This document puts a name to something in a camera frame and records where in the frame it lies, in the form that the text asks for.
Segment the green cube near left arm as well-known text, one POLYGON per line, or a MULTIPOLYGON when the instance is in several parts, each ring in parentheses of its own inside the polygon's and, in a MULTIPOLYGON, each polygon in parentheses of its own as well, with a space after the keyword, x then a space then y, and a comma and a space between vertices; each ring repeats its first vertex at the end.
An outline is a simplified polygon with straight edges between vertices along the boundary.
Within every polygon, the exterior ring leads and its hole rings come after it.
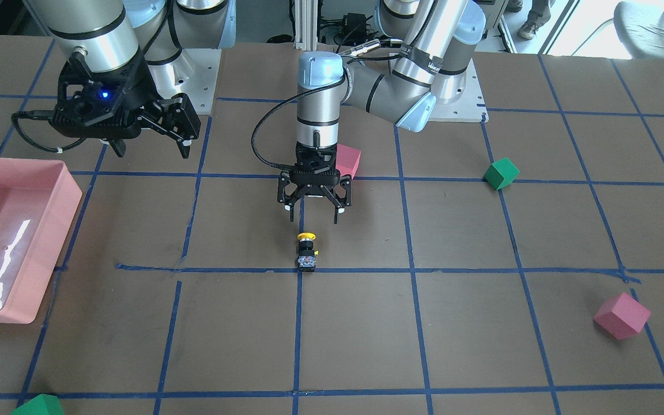
POLYGON ((505 157, 491 163, 485 171, 483 179, 495 191, 500 191, 503 187, 509 186, 519 174, 519 168, 508 157, 505 157))

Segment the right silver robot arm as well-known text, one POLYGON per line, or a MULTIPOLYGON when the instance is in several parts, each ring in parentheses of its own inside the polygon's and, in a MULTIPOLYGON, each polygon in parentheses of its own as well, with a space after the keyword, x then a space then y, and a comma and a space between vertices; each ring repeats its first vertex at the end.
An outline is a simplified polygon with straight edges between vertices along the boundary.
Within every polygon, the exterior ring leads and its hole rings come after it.
POLYGON ((210 112, 221 50, 236 42, 235 1, 34 1, 67 55, 53 110, 12 124, 37 149, 62 153, 88 139, 118 157, 151 129, 187 159, 210 112))

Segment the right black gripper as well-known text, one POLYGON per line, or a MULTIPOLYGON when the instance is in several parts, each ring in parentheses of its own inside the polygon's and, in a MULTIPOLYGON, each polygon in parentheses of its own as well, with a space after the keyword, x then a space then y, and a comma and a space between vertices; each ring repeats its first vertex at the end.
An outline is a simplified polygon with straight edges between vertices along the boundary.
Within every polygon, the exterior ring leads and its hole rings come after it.
POLYGON ((85 58, 69 58, 50 126, 66 137, 107 140, 117 157, 126 155, 124 139, 150 128, 174 140, 187 159, 201 129, 199 116, 186 93, 159 98, 145 58, 105 73, 90 70, 85 58))

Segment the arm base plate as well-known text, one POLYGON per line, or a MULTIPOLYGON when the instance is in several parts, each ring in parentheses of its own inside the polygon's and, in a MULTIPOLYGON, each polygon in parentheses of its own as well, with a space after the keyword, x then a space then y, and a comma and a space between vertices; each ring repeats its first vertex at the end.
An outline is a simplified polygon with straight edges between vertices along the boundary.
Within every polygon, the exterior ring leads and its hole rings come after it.
POLYGON ((430 122, 485 123, 489 121, 480 80, 473 60, 455 76, 438 74, 431 89, 436 96, 430 122))
POLYGON ((215 49, 183 49, 170 63, 150 65, 158 93, 165 99, 185 93, 198 115, 211 115, 221 53, 215 49))

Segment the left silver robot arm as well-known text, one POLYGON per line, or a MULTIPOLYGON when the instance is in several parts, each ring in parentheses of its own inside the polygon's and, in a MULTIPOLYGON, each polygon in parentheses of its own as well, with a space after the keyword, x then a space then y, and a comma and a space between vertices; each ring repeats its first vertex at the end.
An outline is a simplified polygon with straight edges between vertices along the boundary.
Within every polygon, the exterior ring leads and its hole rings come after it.
POLYGON ((473 1, 380 1, 374 14, 383 34, 400 39, 398 50, 380 56, 385 73, 366 46, 340 53, 304 52, 297 71, 296 161, 267 162, 279 170, 277 200, 290 214, 305 197, 328 199, 334 213, 352 205, 353 174, 343 171, 338 144, 341 105, 413 132, 427 121, 480 122, 482 92, 472 61, 486 29, 473 1))

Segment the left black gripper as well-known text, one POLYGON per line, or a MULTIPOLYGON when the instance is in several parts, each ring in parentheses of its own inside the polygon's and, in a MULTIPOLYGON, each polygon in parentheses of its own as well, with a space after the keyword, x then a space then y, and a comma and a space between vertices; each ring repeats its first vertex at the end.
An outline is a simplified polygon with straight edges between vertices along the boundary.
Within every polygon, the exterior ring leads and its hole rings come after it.
POLYGON ((337 144, 314 148, 303 144, 295 146, 297 162, 288 173, 278 176, 277 199, 295 221, 295 204, 305 196, 326 197, 334 205, 334 224, 345 208, 352 205, 352 176, 340 176, 335 168, 337 144), (288 194, 286 188, 295 184, 295 191, 288 194))

